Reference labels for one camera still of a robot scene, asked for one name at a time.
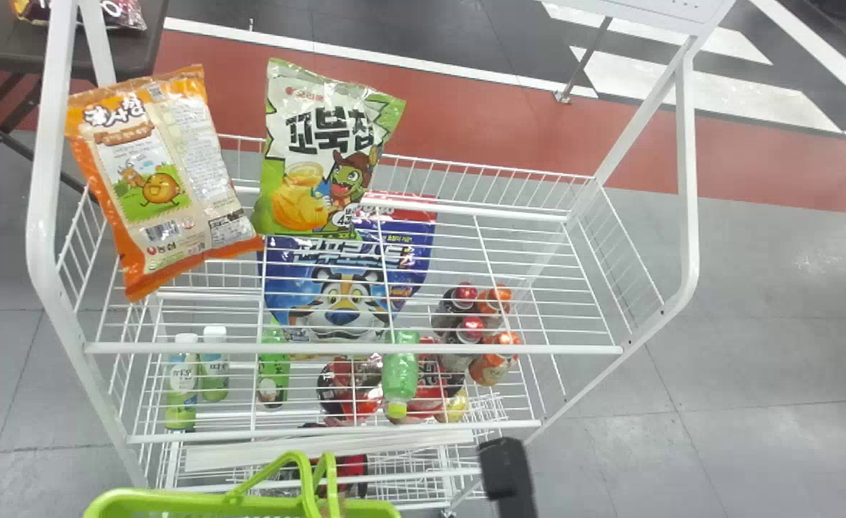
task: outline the cart handle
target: cart handle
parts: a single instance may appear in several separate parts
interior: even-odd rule
[[[314,472],[311,471],[311,462],[303,452],[298,450],[289,450],[288,452],[279,455],[272,463],[264,466],[251,478],[242,482],[241,485],[228,491],[225,494],[224,501],[226,504],[239,504],[244,495],[251,491],[253,486],[258,485],[265,479],[269,478],[282,469],[287,463],[295,463],[299,469],[299,479],[301,479],[301,495],[299,499],[305,508],[305,515],[311,518],[320,517],[320,509],[317,508],[317,498],[314,497],[315,491],[321,485],[321,478],[327,475],[327,508],[330,518],[340,518],[340,503],[337,501],[337,459],[334,453],[324,452],[321,454],[321,462],[317,463],[317,468]]]

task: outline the wire basket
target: wire basket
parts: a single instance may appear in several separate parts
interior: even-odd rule
[[[283,466],[294,463],[301,479],[301,494],[294,498],[251,496],[248,491]],[[327,498],[315,496],[321,479],[327,476]],[[161,516],[170,518],[291,516],[304,518],[400,518],[394,505],[386,501],[351,499],[340,502],[337,495],[337,462],[333,453],[324,453],[317,468],[302,452],[287,452],[269,463],[258,474],[225,495],[180,491],[113,489],[100,495],[84,512],[84,518],[135,518]]]

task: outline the barcode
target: barcode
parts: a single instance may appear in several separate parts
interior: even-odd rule
[[[145,229],[145,233],[151,242],[162,242],[163,240],[169,240],[174,236],[179,236],[180,226],[177,225],[176,221],[171,220],[167,223],[155,225],[154,227],[148,227]]]
[[[164,92],[160,90],[160,85],[149,85],[147,86],[147,92],[151,94],[151,99],[153,101],[164,101],[167,99],[164,96]]]

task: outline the nutrition label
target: nutrition label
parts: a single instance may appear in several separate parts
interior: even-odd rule
[[[166,105],[170,111],[170,117],[165,118],[170,120],[168,131],[178,143],[177,151],[196,197],[214,203],[233,196],[206,104],[199,99],[173,99]]]
[[[230,245],[233,242],[247,239],[252,235],[250,221],[245,217],[245,210],[238,209],[226,216],[209,220],[212,231],[212,247]]]

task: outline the table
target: table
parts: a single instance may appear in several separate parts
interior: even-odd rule
[[[140,0],[147,30],[117,29],[108,32],[113,64],[117,79],[150,75],[158,54],[160,34],[168,0]],[[39,102],[42,62],[45,56],[47,27],[36,26],[16,19],[6,0],[0,0],[0,70],[8,76],[0,85],[0,101],[11,94],[22,81],[32,82],[26,96],[14,106],[0,122],[0,144],[5,144],[22,157],[32,161],[32,150],[11,137],[11,131],[35,108]],[[94,82],[94,65],[83,30],[75,36],[71,75],[74,79]],[[63,183],[81,191],[84,186],[67,174],[61,174]]]

